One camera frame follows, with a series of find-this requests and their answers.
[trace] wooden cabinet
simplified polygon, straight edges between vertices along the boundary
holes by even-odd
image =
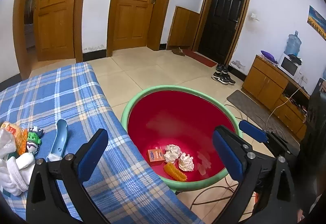
[[[274,104],[277,102],[282,92],[283,89],[279,85],[271,79],[266,78],[264,86],[258,94],[257,99],[272,111],[274,109]]]
[[[307,130],[307,126],[304,124],[297,132],[298,139],[302,140],[304,138],[306,130]]]
[[[264,61],[261,57],[256,56],[242,88],[266,106],[271,112],[277,106],[285,103],[283,106],[277,108],[274,114],[299,139],[303,139],[306,131],[304,115],[293,103],[290,101],[287,102],[287,98],[282,95],[289,82],[294,86],[298,85],[280,69]]]
[[[282,105],[284,102],[278,100],[275,108]],[[294,133],[296,134],[304,125],[302,120],[286,105],[278,107],[274,114]]]
[[[266,75],[261,73],[258,69],[252,67],[242,87],[256,98],[262,90],[266,78]]]
[[[242,87],[270,110],[284,90],[255,67],[251,67]]]

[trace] blue gripper pad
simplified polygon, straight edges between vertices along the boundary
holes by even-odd
[[[79,150],[81,150],[81,152],[86,151],[77,166],[78,180],[81,183],[91,178],[98,161],[108,145],[108,141],[109,136],[107,131],[99,129],[88,143],[80,147]]]
[[[239,122],[239,128],[242,132],[245,132],[259,143],[267,142],[266,133],[246,120]]]
[[[213,145],[232,179],[241,182],[244,172],[242,163],[216,130],[213,133]]]

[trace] orange package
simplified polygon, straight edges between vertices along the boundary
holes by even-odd
[[[19,155],[22,155],[26,152],[26,142],[28,135],[27,129],[22,129],[20,126],[11,124],[9,122],[4,122],[0,128],[4,128],[14,135],[16,151]]]
[[[162,149],[148,150],[147,157],[150,166],[161,165],[164,162]]]

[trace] small red box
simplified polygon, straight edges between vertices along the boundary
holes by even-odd
[[[161,165],[164,162],[162,149],[148,150],[147,157],[150,166]]]

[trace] door frame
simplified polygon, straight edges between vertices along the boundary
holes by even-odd
[[[25,35],[24,35],[24,9],[26,0],[14,0],[12,32],[16,59],[22,79],[29,78],[31,74],[31,65],[28,61]],[[83,50],[81,40],[81,17],[84,0],[75,0],[73,13],[73,41],[76,62],[83,61]]]
[[[229,64],[229,62],[231,60],[231,57],[233,55],[233,52],[235,50],[235,47],[236,47],[236,45],[238,43],[240,32],[241,32],[243,24],[245,22],[244,20],[246,19],[248,6],[249,6],[249,1],[250,0],[244,0],[243,7],[242,7],[242,10],[241,10],[241,14],[240,14],[240,17],[239,17],[239,19],[240,19],[239,20],[239,25],[238,25],[237,29],[235,30],[231,45],[229,47],[228,54],[226,55],[226,58],[225,58],[225,61],[224,61],[225,65]],[[204,27],[205,27],[205,24],[206,24],[206,20],[207,20],[207,16],[208,16],[208,13],[209,13],[210,6],[211,6],[211,0],[203,0],[202,8],[200,10],[199,24],[198,24],[195,40],[194,40],[194,43],[193,43],[192,48],[191,48],[191,50],[194,51],[194,52],[198,51],[198,47],[199,47],[200,40],[201,40],[202,35],[203,35],[203,31],[204,31]]]
[[[156,0],[153,6],[151,21],[147,34],[147,47],[155,51],[159,50],[168,4],[169,0]],[[115,27],[117,5],[118,0],[110,0],[106,43],[107,57],[111,57],[113,53],[113,29]]]
[[[31,65],[28,61],[28,54],[25,41],[24,12],[26,0],[14,0],[12,12],[12,34],[17,64],[22,80],[28,79],[31,74]]]

